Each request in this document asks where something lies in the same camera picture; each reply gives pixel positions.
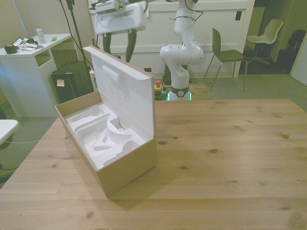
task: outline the white door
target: white door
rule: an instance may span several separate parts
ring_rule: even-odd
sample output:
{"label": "white door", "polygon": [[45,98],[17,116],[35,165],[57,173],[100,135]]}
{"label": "white door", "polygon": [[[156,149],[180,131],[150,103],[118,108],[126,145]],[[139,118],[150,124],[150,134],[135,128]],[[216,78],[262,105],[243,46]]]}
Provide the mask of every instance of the white door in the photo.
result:
{"label": "white door", "polygon": [[294,65],[291,70],[291,76],[307,86],[307,36],[300,47]]}

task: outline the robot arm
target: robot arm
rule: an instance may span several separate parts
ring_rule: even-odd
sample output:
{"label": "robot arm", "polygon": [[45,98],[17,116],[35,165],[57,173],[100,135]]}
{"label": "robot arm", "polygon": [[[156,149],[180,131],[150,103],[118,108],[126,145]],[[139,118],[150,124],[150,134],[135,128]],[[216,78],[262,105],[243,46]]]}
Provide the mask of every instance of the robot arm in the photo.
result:
{"label": "robot arm", "polygon": [[126,61],[129,62],[134,50],[137,31],[146,28],[148,2],[106,0],[92,4],[96,11],[95,32],[103,36],[104,51],[111,53],[111,36],[128,33]]}
{"label": "robot arm", "polygon": [[[148,0],[105,0],[94,3],[96,10],[95,32],[103,35],[104,50],[110,53],[112,34],[129,33],[126,61],[131,58],[136,32],[146,28],[146,4]],[[162,61],[171,72],[170,100],[189,100],[189,73],[181,65],[195,65],[202,61],[203,50],[194,38],[195,3],[198,0],[166,0],[179,2],[175,22],[175,34],[183,43],[166,45],[160,51]]]}
{"label": "robot arm", "polygon": [[195,65],[202,61],[203,50],[194,38],[195,2],[179,1],[175,22],[175,34],[183,43],[166,45],[160,51],[162,61],[171,72],[170,100],[189,100],[189,73],[181,65]]}

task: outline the water bottle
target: water bottle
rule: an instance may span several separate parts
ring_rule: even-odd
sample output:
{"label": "water bottle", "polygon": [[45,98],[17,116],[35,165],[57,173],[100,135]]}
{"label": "water bottle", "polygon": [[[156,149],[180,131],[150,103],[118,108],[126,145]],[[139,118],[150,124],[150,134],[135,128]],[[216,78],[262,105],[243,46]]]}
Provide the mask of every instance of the water bottle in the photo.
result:
{"label": "water bottle", "polygon": [[39,28],[39,25],[37,25],[36,27],[37,27],[36,32],[37,32],[40,43],[41,44],[47,43],[42,29]]}

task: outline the sticker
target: sticker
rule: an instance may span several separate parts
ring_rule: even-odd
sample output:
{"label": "sticker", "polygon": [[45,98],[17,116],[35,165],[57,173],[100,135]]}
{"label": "sticker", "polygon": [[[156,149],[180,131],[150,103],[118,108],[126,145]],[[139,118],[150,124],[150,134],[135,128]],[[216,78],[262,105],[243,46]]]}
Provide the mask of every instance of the sticker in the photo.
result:
{"label": "sticker", "polygon": [[65,87],[65,81],[63,79],[57,79],[57,86]]}
{"label": "sticker", "polygon": [[184,95],[184,92],[182,90],[178,91],[178,96],[182,97]]}

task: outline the cardboard box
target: cardboard box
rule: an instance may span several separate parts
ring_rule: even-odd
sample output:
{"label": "cardboard box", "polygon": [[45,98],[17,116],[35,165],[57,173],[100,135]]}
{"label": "cardboard box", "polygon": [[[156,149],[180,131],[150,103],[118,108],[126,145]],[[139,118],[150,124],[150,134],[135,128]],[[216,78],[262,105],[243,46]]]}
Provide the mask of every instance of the cardboard box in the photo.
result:
{"label": "cardboard box", "polygon": [[98,91],[59,104],[64,128],[110,196],[157,164],[152,75],[95,47]]}

